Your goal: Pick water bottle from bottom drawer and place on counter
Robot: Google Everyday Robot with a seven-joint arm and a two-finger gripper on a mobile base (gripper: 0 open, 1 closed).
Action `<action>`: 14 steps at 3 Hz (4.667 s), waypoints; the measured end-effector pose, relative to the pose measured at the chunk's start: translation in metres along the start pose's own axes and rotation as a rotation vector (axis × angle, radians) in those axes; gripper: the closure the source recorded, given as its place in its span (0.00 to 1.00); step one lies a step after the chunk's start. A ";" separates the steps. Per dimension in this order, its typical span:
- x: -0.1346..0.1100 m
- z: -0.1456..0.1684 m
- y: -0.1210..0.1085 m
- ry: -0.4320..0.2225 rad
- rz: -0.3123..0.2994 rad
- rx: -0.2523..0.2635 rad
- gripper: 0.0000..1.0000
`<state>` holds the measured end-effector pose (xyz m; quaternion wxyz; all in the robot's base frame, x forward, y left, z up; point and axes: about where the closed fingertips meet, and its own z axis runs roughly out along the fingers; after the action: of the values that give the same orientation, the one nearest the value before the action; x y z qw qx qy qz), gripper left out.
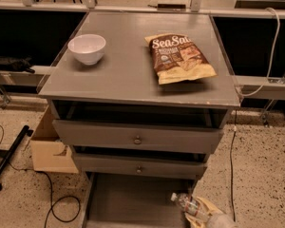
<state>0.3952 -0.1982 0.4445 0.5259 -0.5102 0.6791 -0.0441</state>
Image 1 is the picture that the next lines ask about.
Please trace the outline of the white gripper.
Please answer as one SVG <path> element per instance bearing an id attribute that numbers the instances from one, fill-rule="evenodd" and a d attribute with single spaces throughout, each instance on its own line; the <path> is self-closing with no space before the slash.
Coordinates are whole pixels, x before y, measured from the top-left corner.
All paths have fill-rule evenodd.
<path id="1" fill-rule="evenodd" d="M 208 215 L 213 215 L 209 218 L 205 215 L 197 214 L 193 216 L 186 213 L 186 219 L 191 223 L 193 228 L 238 228 L 238 225 L 209 199 L 198 197 L 204 210 Z"/>

